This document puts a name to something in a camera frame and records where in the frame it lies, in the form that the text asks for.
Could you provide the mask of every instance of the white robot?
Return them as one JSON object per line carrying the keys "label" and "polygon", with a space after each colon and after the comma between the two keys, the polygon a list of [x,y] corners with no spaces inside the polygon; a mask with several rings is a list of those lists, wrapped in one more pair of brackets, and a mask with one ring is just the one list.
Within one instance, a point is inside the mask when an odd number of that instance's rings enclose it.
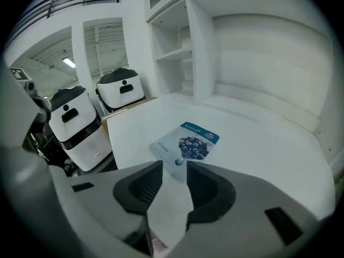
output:
{"label": "white robot", "polygon": [[97,82],[96,93],[106,114],[146,98],[139,75],[134,70],[125,68],[118,68],[102,76]]}
{"label": "white robot", "polygon": [[83,171],[96,167],[112,152],[109,136],[85,88],[59,90],[51,105],[49,125],[64,151]]}

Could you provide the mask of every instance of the balcony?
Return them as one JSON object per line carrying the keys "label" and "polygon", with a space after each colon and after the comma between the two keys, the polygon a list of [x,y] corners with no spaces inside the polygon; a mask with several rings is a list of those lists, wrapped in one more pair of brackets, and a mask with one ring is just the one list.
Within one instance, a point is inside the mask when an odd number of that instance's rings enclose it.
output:
{"label": "balcony", "polygon": [[23,32],[37,23],[71,8],[98,3],[120,3],[121,0],[44,0],[25,11],[13,27],[5,48]]}

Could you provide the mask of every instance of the black handle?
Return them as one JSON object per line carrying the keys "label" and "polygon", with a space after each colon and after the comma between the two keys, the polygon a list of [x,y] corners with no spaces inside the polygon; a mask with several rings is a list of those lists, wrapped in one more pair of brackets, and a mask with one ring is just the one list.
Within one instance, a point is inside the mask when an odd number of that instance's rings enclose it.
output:
{"label": "black handle", "polygon": [[78,114],[79,112],[75,108],[70,109],[67,113],[62,115],[62,121],[66,123],[70,121],[72,118],[75,118]]}
{"label": "black handle", "polygon": [[134,90],[134,87],[131,84],[125,85],[125,86],[122,86],[122,87],[119,88],[119,92],[121,94],[124,94],[125,92],[130,92],[132,90]]}

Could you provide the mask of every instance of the ceiling light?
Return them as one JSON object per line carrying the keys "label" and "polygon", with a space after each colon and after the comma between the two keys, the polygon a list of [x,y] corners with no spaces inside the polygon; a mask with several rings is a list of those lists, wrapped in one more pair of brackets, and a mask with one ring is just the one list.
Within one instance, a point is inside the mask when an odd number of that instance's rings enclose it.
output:
{"label": "ceiling light", "polygon": [[63,58],[62,61],[65,64],[70,65],[72,68],[75,68],[75,64],[69,58]]}

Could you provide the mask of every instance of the cardboard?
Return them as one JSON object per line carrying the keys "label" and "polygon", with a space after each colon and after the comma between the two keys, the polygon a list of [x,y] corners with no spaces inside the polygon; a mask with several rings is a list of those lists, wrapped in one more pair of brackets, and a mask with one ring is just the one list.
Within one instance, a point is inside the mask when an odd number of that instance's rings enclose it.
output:
{"label": "cardboard", "polygon": [[109,119],[109,118],[112,118],[112,117],[114,117],[114,116],[116,116],[116,115],[118,115],[118,114],[120,114],[120,113],[123,113],[123,112],[125,112],[125,111],[127,111],[127,110],[129,110],[129,109],[131,109],[131,108],[134,108],[134,107],[139,106],[139,105],[141,105],[141,104],[143,104],[143,103],[152,101],[152,100],[154,100],[154,99],[156,99],[156,97],[146,98],[146,99],[144,99],[144,100],[142,100],[142,101],[139,101],[139,102],[130,104],[130,105],[128,105],[128,106],[125,106],[125,107],[123,107],[122,109],[117,110],[116,112],[113,112],[113,113],[111,113],[111,114],[109,114],[109,115],[107,115],[107,116],[103,116],[103,117],[102,117],[102,125],[103,125],[104,129],[106,130],[107,133],[109,133],[109,130],[108,130],[108,119]]}

